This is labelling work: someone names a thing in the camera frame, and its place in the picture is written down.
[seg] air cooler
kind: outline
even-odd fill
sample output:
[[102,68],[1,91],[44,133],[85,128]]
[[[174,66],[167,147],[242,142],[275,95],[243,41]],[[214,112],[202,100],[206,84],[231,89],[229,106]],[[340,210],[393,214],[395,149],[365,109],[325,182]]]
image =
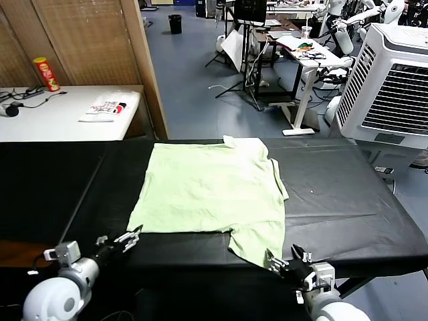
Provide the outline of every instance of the air cooler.
[[384,178],[395,178],[428,147],[428,29],[374,23],[336,112]]

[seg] tripod stand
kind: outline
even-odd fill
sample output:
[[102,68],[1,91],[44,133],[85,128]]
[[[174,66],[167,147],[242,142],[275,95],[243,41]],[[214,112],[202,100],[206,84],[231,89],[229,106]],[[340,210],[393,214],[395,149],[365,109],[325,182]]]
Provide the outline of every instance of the tripod stand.
[[[227,93],[227,92],[240,92],[240,91],[244,91],[244,92],[245,92],[245,89],[246,89],[246,83],[247,83],[248,54],[249,54],[249,52],[248,52],[248,51],[249,51],[249,28],[250,28],[251,26],[252,26],[252,25],[250,25],[250,24],[248,24],[248,23],[244,23],[244,24],[243,24],[243,37],[242,37],[242,63],[245,65],[244,72],[243,72],[243,79],[242,79],[240,82],[238,82],[238,83],[234,84],[232,87],[230,87],[230,88],[228,88],[228,89],[224,90],[223,92],[221,92],[220,94],[216,95],[216,98],[218,98],[218,97],[220,97],[220,96],[224,95],[224,94],[225,94],[225,93]],[[236,87],[238,87],[238,86],[239,86],[239,85],[241,85],[241,84],[242,84],[242,88],[237,89]],[[251,92],[251,91],[249,91],[249,93],[251,94],[251,96],[252,96],[252,98],[253,98],[253,100],[254,100],[255,104],[257,105],[257,109],[258,109],[258,110],[261,110],[261,109],[259,108],[259,106],[258,106],[257,102],[255,101],[255,98],[254,98],[254,96],[253,96],[252,92]]]

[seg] paper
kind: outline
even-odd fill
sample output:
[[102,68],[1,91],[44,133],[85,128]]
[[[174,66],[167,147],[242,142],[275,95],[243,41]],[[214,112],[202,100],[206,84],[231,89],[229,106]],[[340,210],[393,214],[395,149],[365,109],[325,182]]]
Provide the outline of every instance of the paper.
[[242,66],[242,42],[243,36],[238,31],[232,30],[225,41],[221,43],[221,47],[232,60],[238,72],[241,72]]
[[276,42],[287,47],[291,51],[297,50],[299,48],[299,45],[301,45],[302,43],[314,43],[314,41],[311,39],[300,39],[293,37],[292,35],[283,35]]
[[125,110],[126,102],[137,92],[114,92],[97,97],[79,122],[114,122]]
[[281,23],[277,19],[266,19],[265,21],[266,27],[273,27],[276,25],[281,25]]

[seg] blue floor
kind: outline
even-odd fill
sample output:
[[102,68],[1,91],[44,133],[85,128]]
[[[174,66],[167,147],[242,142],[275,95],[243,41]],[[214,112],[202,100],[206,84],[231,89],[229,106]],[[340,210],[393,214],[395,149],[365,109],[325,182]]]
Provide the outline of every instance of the blue floor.
[[[183,33],[169,33],[168,15],[183,16]],[[237,94],[228,93],[220,99],[215,95],[231,86],[241,76],[222,64],[204,65],[215,54],[215,40],[224,33],[224,24],[216,27],[213,19],[195,17],[194,7],[161,7],[158,11],[143,11],[153,24],[146,30],[154,69],[172,139],[221,138],[224,134],[236,137],[283,138],[282,130],[290,125],[280,111],[258,112]],[[296,65],[276,64],[274,70],[290,88]],[[272,71],[263,70],[263,77],[271,81]],[[314,110],[325,112],[326,104]],[[321,120],[324,136],[327,126]],[[395,195],[421,230],[428,235],[428,175],[409,169],[397,180]],[[400,277],[377,278],[357,290],[346,301],[364,310],[372,321],[426,320],[428,315],[428,282],[422,272]]]

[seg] red can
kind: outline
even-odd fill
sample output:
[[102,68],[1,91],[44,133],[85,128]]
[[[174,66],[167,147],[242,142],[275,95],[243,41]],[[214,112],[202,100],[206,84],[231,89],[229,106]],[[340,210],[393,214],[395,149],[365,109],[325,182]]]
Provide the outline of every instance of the red can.
[[55,75],[52,73],[46,57],[38,57],[33,60],[45,81],[46,86],[51,92],[56,92],[60,89],[60,85],[56,81]]

